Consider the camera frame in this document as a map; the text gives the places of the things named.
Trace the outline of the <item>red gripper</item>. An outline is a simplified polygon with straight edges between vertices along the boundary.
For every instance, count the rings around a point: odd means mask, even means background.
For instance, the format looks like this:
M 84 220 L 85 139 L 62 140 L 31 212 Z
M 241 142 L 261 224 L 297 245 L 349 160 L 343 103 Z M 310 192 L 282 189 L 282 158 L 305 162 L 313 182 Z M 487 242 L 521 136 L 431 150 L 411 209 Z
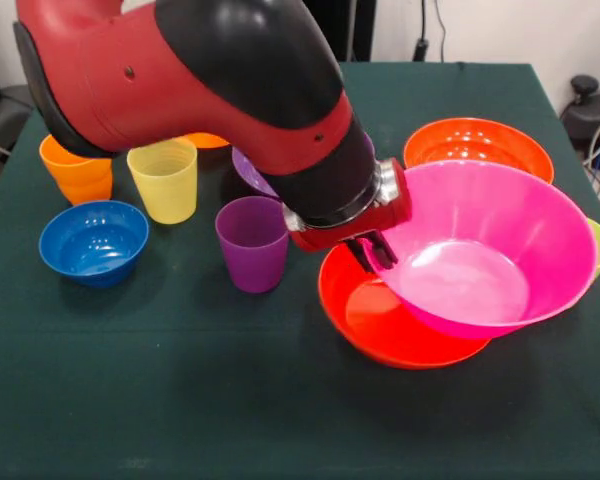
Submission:
M 404 169 L 396 159 L 376 162 L 378 192 L 373 201 L 350 221 L 333 228 L 316 229 L 306 226 L 291 210 L 288 211 L 288 231 L 294 243 L 305 251 L 330 248 L 346 240 L 346 246 L 367 273 L 390 270 L 398 257 L 381 232 L 405 222 L 410 215 L 409 197 Z M 362 243 L 352 239 L 367 233 L 367 256 Z

